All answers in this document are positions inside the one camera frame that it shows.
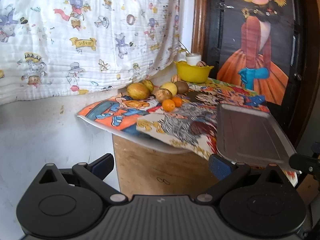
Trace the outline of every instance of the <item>wooden door frame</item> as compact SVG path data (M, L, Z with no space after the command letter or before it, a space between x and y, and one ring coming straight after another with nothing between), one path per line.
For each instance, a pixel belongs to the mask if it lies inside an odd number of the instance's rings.
M287 130L296 148L308 124L320 82L320 0L305 0L307 17L306 57L297 104ZM195 0L192 52L203 54L207 0Z

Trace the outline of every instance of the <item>blue glove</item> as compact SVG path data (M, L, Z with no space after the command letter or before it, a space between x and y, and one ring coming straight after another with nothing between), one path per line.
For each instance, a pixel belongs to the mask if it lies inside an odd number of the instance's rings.
M253 90L253 80L265 79L269 77L269 70L265 67L263 68L243 68L238 74L241 76L241 81L244 83L244 87Z

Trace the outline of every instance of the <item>jar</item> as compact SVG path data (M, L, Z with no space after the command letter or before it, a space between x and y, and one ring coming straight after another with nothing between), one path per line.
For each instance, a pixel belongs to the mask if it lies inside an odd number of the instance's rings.
M199 53L186 53L187 63L191 66L196 66L201 61L201 55Z

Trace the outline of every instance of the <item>yellow basket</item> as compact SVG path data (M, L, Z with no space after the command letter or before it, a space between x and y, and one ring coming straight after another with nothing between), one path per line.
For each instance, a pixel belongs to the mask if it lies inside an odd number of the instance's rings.
M186 61L174 62L177 66L178 76L183 80L191 83L204 83L209 77L210 70L214 66L191 66Z

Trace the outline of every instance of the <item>orange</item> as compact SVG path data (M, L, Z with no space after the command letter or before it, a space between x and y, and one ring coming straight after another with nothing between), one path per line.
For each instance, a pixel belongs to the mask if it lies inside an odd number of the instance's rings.
M174 98L172 98L171 100L174 102L174 104L175 104L176 107L182 106L182 99L181 99L181 98L179 98L179 97L174 97Z
M166 112L171 112L175 109L175 107L176 105L174 104L174 101L172 101L171 99L166 99L162 102L162 108Z

